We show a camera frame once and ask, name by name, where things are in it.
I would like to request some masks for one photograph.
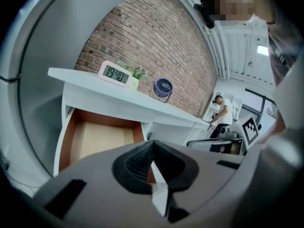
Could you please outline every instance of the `ceiling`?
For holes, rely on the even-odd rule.
[[[217,56],[223,57],[216,65],[218,76],[243,80],[273,91],[275,82],[269,57],[257,52],[259,45],[268,47],[266,23],[259,19],[245,24],[221,21],[216,23],[214,30],[211,35]]]

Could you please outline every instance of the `drawer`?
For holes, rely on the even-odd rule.
[[[141,122],[72,108],[58,139],[53,174],[90,154],[141,141]]]

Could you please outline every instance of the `window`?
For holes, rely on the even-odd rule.
[[[268,56],[268,48],[264,46],[257,46],[257,52],[259,54],[263,54],[265,56]]]
[[[260,135],[263,135],[275,123],[277,108],[274,101],[266,96],[245,89],[243,104],[238,117],[242,118],[249,114],[252,114],[257,125],[262,125]]]

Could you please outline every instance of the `pink digital clock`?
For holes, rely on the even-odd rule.
[[[98,77],[121,87],[128,87],[132,81],[131,72],[110,61],[102,63]]]

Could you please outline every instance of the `man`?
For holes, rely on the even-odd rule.
[[[220,130],[222,127],[229,126],[233,123],[233,117],[232,117],[232,104],[230,100],[223,98],[220,95],[217,95],[213,102],[220,105],[219,113],[215,115],[214,119],[210,121],[210,124],[213,124],[214,122],[218,122],[218,125],[216,129],[211,134],[210,138],[217,138],[220,134]],[[211,152],[220,152],[220,145],[211,145],[210,148]]]
[[[194,9],[209,29],[214,27],[215,20],[250,22],[254,18],[260,18],[267,23],[268,52],[277,86],[303,50],[303,37],[294,24],[301,25],[302,16],[295,4],[287,4],[286,0],[201,0],[201,3],[195,4]],[[275,124],[259,142],[264,143],[269,136],[284,129],[284,121],[278,114]]]

